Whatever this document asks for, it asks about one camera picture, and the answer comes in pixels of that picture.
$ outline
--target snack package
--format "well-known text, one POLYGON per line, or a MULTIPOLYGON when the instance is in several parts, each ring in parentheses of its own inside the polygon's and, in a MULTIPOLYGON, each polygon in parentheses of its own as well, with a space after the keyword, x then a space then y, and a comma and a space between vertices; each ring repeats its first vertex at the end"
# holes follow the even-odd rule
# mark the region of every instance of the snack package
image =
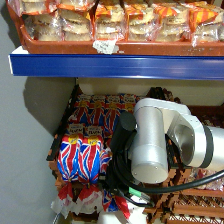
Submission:
POLYGON ((136 104, 136 95, 121 94, 121 113, 127 111, 133 114, 135 104, 136 104))
POLYGON ((57 9, 56 0, 8 0, 8 4, 18 16, 46 14, 57 9))
POLYGON ((59 0, 59 9, 88 11, 95 5, 95 0, 59 0))
POLYGON ((127 201, 123 197, 112 195, 106 190, 103 191, 103 209, 106 212, 121 210, 126 219, 130 217, 127 201))
POLYGON ((80 148, 78 180, 84 184, 77 201, 75 213, 87 212, 92 214, 102 210, 102 193, 94 185, 98 181, 100 172, 100 151, 103 147, 103 128, 97 126, 86 127, 85 137, 80 148))
POLYGON ((84 186, 76 201, 75 214, 100 213, 102 210, 102 192, 96 185, 84 186))
POLYGON ((39 41, 62 41, 61 22, 57 11, 32 16, 34 39, 39 41))
MULTIPOLYGON (((206 170, 206 169, 202 169, 202 168, 193 168, 189 178, 187 179, 187 182, 192 182, 194 180, 198 180, 198 179, 210 176, 215 173, 216 173, 215 171, 211 171, 211 170, 206 170)), ((224 181, 223 178, 218 179, 218 180, 212 181, 208 184, 201 185, 201 186, 197 187, 197 189, 223 191, 223 184, 224 184, 223 181, 224 181)))
POLYGON ((79 125, 70 124, 67 130, 62 138, 57 161, 58 170, 66 184, 51 204, 51 208, 57 214, 62 213, 65 218, 76 207, 73 202, 72 182, 78 180, 78 159, 83 141, 83 130, 80 130, 79 125))
POLYGON ((125 0, 127 16, 128 40, 149 41, 154 39, 156 19, 153 8, 149 8, 143 0, 125 0))
POLYGON ((90 41, 92 39, 92 22, 89 12, 59 10, 65 41, 90 41))
POLYGON ((95 13, 95 40, 123 40, 125 24, 119 0, 100 0, 95 13))
POLYGON ((190 38, 188 9, 177 3, 152 4, 159 16, 160 28, 155 41, 173 42, 190 38))
POLYGON ((100 151, 103 147, 103 127, 86 127, 79 155, 79 182, 96 184, 100 172, 100 151))
POLYGON ((89 118, 91 125, 104 125, 104 109, 106 96, 94 95, 89 105, 89 118))
POLYGON ((76 123, 76 124, 90 123, 88 114, 90 99, 91 96, 85 94, 78 95, 74 106, 74 112, 68 119, 70 123, 76 123))
POLYGON ((192 45, 219 41, 219 29, 223 24, 224 10, 207 2, 184 4, 189 8, 192 45))
POLYGON ((121 111, 120 96, 107 95, 104 110, 105 137, 112 137, 121 111))

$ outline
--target price tag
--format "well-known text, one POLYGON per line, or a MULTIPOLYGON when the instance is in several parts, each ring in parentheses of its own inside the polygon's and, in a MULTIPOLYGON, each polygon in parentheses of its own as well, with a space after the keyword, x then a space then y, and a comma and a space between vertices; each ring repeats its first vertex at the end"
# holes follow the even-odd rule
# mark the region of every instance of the price tag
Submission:
POLYGON ((93 48, 98 53, 112 54, 114 52, 116 40, 96 40, 93 42, 93 48))

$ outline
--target blue shelf edge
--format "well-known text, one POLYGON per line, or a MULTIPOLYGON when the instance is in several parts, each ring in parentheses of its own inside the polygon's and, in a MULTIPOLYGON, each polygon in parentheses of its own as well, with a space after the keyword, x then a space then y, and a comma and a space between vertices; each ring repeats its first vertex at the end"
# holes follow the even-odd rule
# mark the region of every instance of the blue shelf edge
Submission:
POLYGON ((224 80, 224 57, 9 55, 14 76, 224 80))

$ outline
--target plastic bag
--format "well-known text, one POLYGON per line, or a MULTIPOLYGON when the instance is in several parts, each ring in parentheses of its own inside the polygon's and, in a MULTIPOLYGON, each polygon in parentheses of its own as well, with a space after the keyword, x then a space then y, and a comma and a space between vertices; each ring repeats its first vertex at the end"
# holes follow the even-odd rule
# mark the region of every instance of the plastic bag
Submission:
POLYGON ((133 113, 135 104, 136 104, 136 95, 121 94, 121 113, 124 111, 133 113))
POLYGON ((152 4, 159 16, 160 28, 155 41, 173 42, 190 38, 188 9, 176 3, 152 4))
POLYGON ((116 124, 118 122, 118 118, 120 116, 120 110, 121 110, 120 96, 107 95, 105 102, 106 102, 104 111, 105 136, 112 137, 116 124))
MULTIPOLYGON (((194 180, 198 180, 198 179, 210 176, 210 175, 215 174, 215 173, 216 173, 216 171, 206 170, 206 169, 202 169, 202 168, 193 168, 190 176, 187 179, 187 182, 192 182, 194 180)), ((208 184, 201 185, 201 186, 197 187, 197 189, 223 191, 223 184, 224 184, 224 180, 222 178, 222 179, 212 181, 208 184)))
POLYGON ((124 1, 125 13, 127 15, 128 40, 150 41, 154 39, 156 30, 155 15, 153 8, 149 8, 143 1, 124 1))
POLYGON ((192 46, 219 41, 219 29, 223 24, 224 10, 207 2, 184 4, 189 8, 192 46))
POLYGON ((91 125, 104 125, 104 109, 106 96, 94 95, 89 105, 89 117, 91 125))
POLYGON ((95 13, 95 40, 123 40, 125 14, 118 0, 101 0, 95 13))
POLYGON ((59 9, 88 11, 95 5, 95 0, 59 0, 59 9))
POLYGON ((46 14, 57 9, 56 0, 8 0, 8 4, 18 16, 46 14))
POLYGON ((31 16, 34 25, 34 39, 39 41, 62 41, 60 17, 56 12, 31 16))
POLYGON ((92 39, 92 21, 89 12, 59 10, 65 41, 90 41, 92 39))
POLYGON ((77 100, 74 105, 74 112, 69 117, 69 122, 72 123, 81 123, 81 124, 89 124, 89 104, 90 104, 91 96, 80 94, 77 97, 77 100))
POLYGON ((57 214, 62 213, 64 217, 76 207, 76 203, 73 202, 72 182, 78 180, 78 159, 82 141, 83 130, 80 130, 80 125, 69 124, 67 133, 62 138, 57 161, 58 170, 66 185, 51 204, 51 208, 57 214))

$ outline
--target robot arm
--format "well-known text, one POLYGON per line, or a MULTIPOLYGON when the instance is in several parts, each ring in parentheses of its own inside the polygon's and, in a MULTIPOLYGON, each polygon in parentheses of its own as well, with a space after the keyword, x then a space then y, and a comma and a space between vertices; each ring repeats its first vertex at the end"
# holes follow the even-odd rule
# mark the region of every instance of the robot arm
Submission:
POLYGON ((224 169, 224 129, 207 127, 185 105, 146 98, 134 111, 137 134, 129 152, 135 179, 160 183, 168 176, 165 134, 175 143, 185 165, 224 169))
POLYGON ((134 115, 124 112, 119 118, 110 144, 113 159, 107 167, 105 183, 111 192, 120 195, 123 192, 124 197, 130 193, 130 188, 162 194, 207 184, 224 177, 223 147, 224 129, 203 126, 184 105, 146 98, 136 104, 134 115), (185 165, 221 171, 191 183, 165 188, 144 188, 135 184, 166 180, 165 134, 179 148, 185 165))

